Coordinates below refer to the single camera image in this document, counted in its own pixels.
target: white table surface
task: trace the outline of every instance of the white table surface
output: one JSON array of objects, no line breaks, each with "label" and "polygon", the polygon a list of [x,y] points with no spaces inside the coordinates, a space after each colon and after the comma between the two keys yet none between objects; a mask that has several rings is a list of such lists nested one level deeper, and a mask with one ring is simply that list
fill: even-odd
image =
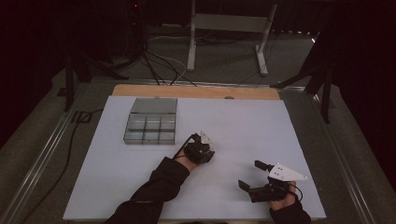
[{"label": "white table surface", "polygon": [[130,199],[163,157],[172,158],[193,133],[214,140],[214,158],[193,170],[177,197],[164,204],[160,220],[258,220],[270,218],[267,203],[252,203],[238,188],[268,183],[268,173],[254,161],[277,162],[308,176],[298,181],[304,210],[312,218],[326,217],[283,101],[177,99],[174,146],[125,145],[133,96],[109,96],[92,144],[64,212],[64,219],[110,217]]}]

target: robotic hand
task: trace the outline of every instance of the robotic hand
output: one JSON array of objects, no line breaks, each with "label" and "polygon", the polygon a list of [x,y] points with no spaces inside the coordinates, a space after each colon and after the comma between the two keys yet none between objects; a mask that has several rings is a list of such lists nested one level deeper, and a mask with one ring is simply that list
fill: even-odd
[{"label": "robotic hand", "polygon": [[295,195],[295,193],[289,191],[290,184],[288,181],[307,179],[305,175],[301,175],[281,164],[270,165],[255,161],[254,165],[264,171],[268,170],[270,174],[268,176],[269,183],[256,189],[251,189],[250,185],[238,180],[239,188],[248,193],[253,203],[280,201],[285,199],[288,193]]},{"label": "robotic hand", "polygon": [[209,162],[215,154],[214,151],[210,150],[209,143],[212,142],[204,133],[201,132],[201,136],[198,133],[194,133],[186,140],[177,154],[184,149],[185,156],[193,163],[202,164]]}]

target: gray floor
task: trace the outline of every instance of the gray floor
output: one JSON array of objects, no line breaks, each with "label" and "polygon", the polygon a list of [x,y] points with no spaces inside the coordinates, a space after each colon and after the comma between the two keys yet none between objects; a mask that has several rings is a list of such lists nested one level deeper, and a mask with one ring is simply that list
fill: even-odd
[{"label": "gray floor", "polygon": [[[195,70],[184,76],[197,85],[267,88],[269,84],[296,75],[313,45],[310,36],[270,35],[265,54],[268,58],[269,76],[262,77],[258,73],[259,67],[253,49],[259,40],[260,36],[254,35],[232,44],[199,46]],[[188,38],[157,38],[149,41],[151,52],[183,64],[187,63],[188,48]],[[172,60],[169,62],[180,73],[183,71],[181,63]],[[153,66],[158,75],[165,80],[173,79],[175,74],[168,68],[156,63],[153,63]],[[103,108],[107,96],[120,83],[101,75],[100,72],[93,72],[95,77],[92,83],[79,85],[78,98],[70,112],[71,115],[75,111]],[[130,78],[122,83],[155,84],[143,62],[137,62],[120,73]],[[306,85],[308,79],[294,83],[295,88],[283,90],[280,95],[290,112],[290,118],[328,216],[315,223],[395,223],[395,193],[381,172],[339,91],[332,87],[331,124],[324,124],[318,115],[317,98],[304,94],[303,88],[298,88]],[[182,80],[178,84],[189,82]],[[0,151],[0,214],[6,212],[35,158],[46,147],[53,131],[59,128],[57,125],[66,121],[63,135],[59,136],[59,142],[55,142],[46,169],[39,177],[27,202],[22,204],[24,206],[19,221],[28,215],[61,174],[76,125],[70,122],[70,114],[64,113],[65,99],[56,96],[61,87],[64,87],[64,71],[54,77],[52,90]],[[78,126],[73,139],[71,160],[64,177],[49,197],[29,216],[26,223],[67,222],[62,220],[64,209],[99,118],[100,114],[96,113],[90,123]]]}]

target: black sleeve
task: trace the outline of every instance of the black sleeve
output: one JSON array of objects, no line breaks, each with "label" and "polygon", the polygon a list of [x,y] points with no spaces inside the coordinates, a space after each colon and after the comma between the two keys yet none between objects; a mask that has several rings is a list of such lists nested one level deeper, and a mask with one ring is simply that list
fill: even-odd
[{"label": "black sleeve", "polygon": [[189,170],[178,161],[164,158],[149,181],[140,187],[130,201],[120,204],[106,224],[156,224],[163,203],[176,198]]},{"label": "black sleeve", "polygon": [[298,200],[294,204],[276,211],[270,209],[270,214],[276,224],[311,223],[311,217],[303,210],[303,206]]}]

